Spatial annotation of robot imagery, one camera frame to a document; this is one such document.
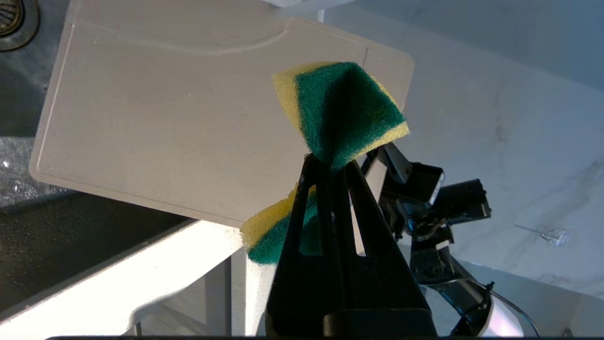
green scouring pad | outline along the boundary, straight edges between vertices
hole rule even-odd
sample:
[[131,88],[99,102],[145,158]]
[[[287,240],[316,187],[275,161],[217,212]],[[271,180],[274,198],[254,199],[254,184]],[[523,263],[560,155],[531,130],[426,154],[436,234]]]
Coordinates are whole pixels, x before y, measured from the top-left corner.
[[[276,74],[273,81],[293,126],[315,157],[334,171],[409,133],[392,96],[356,63],[305,64]],[[243,224],[243,244],[253,261],[279,261],[295,191]],[[304,217],[303,253],[318,253],[316,233],[316,199],[310,193]]]

